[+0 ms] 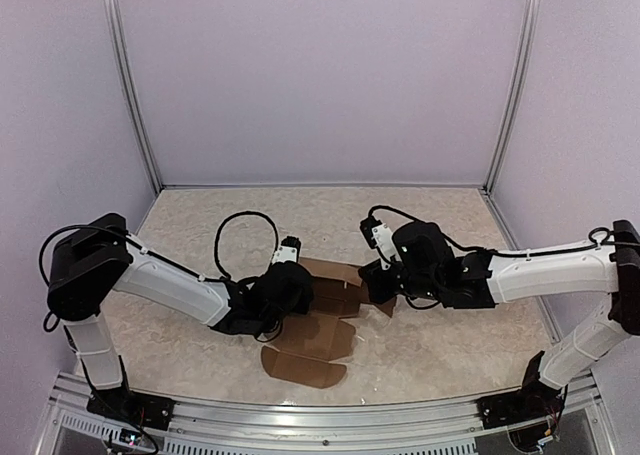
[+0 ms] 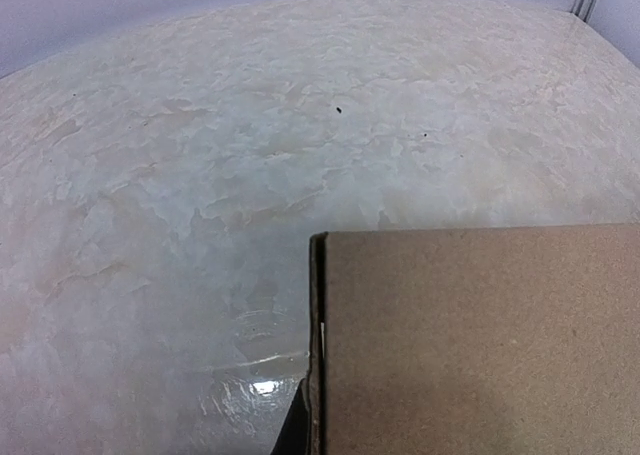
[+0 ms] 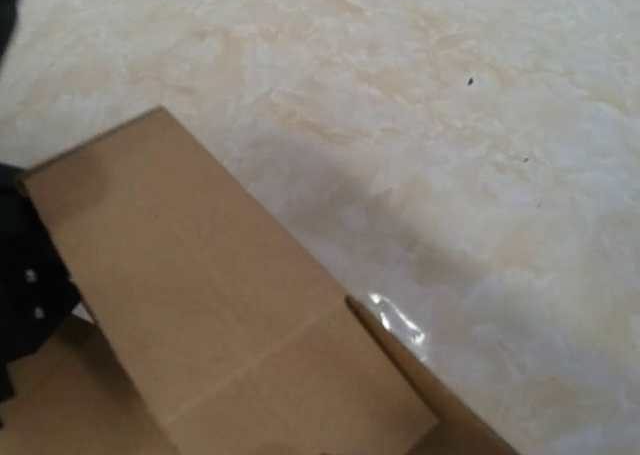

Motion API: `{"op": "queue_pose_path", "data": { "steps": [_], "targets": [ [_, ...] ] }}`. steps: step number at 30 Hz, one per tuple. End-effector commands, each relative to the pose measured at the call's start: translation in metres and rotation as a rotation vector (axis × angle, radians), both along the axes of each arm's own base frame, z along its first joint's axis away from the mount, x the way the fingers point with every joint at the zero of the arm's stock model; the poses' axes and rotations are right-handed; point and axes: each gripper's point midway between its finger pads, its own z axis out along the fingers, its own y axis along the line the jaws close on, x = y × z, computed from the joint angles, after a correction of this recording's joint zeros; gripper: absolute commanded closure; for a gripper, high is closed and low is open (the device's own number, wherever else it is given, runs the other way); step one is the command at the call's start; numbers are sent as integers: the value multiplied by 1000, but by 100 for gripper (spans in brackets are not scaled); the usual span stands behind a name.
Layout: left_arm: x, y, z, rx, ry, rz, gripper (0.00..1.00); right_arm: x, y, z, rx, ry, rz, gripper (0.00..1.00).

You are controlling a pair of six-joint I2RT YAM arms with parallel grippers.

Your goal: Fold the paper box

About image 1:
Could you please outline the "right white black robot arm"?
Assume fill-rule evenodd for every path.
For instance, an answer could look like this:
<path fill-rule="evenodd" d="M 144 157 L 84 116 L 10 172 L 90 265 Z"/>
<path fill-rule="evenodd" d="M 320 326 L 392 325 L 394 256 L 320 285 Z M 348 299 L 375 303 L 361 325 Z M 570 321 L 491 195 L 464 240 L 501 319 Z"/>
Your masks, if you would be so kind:
<path fill-rule="evenodd" d="M 457 245 L 433 222 L 397 230 L 374 216 L 360 223 L 376 261 L 359 270 L 369 299 L 425 299 L 429 307 L 488 309 L 520 299 L 577 292 L 607 294 L 598 308 L 527 367 L 511 408 L 535 417 L 579 372 L 639 333 L 639 233 L 627 220 L 598 227 L 582 242 L 538 251 Z"/>

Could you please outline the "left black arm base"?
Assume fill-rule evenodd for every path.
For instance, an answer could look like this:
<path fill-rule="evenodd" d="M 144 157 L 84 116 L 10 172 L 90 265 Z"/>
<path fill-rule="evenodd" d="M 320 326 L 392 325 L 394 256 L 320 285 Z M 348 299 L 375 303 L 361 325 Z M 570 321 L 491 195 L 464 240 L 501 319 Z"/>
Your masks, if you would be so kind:
<path fill-rule="evenodd" d="M 82 364 L 91 396 L 87 403 L 90 413 L 127 423 L 135 429 L 152 428 L 167 431 L 173 416 L 175 401 L 171 398 L 136 392 L 130 389 L 126 369 L 118 356 L 122 381 L 109 389 L 98 388 Z"/>

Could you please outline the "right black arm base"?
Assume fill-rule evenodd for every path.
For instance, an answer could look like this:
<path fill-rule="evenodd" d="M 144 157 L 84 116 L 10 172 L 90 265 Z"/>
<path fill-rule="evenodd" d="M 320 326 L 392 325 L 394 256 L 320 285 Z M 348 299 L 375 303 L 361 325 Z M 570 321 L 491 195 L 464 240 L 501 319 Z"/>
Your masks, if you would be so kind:
<path fill-rule="evenodd" d="M 559 414 L 565 406 L 561 389 L 551 388 L 540 381 L 540 351 L 528 363 L 521 387 L 476 400 L 484 429 L 517 424 L 552 414 Z"/>

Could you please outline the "brown cardboard box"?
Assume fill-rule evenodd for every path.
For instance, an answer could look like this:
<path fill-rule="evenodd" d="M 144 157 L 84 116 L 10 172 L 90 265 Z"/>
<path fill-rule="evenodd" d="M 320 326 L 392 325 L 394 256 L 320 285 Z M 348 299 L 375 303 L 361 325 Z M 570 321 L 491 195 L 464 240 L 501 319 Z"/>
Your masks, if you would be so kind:
<path fill-rule="evenodd" d="M 305 257 L 300 264 L 312 276 L 309 312 L 284 319 L 281 334 L 262 347 L 261 363 L 274 379 L 327 389 L 345 378 L 341 361 L 354 351 L 356 327 L 348 321 L 373 302 L 358 266 Z"/>

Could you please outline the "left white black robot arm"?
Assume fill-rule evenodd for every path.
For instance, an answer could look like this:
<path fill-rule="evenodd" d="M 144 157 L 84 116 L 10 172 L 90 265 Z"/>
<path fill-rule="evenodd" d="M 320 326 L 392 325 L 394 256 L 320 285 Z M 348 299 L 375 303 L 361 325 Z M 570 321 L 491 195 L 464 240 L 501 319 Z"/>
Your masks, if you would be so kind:
<path fill-rule="evenodd" d="M 278 335 L 291 314 L 306 314 L 313 277 L 299 262 L 301 242 L 276 238 L 266 271 L 235 281 L 222 271 L 208 277 L 144 245 L 126 220 L 108 213 L 85 225 L 69 225 L 42 243 L 38 261 L 47 287 L 47 332 L 62 326 L 88 383 L 102 405 L 121 420 L 140 409 L 111 338 L 102 305 L 113 291 L 141 297 L 189 316 L 225 335 L 256 339 Z"/>

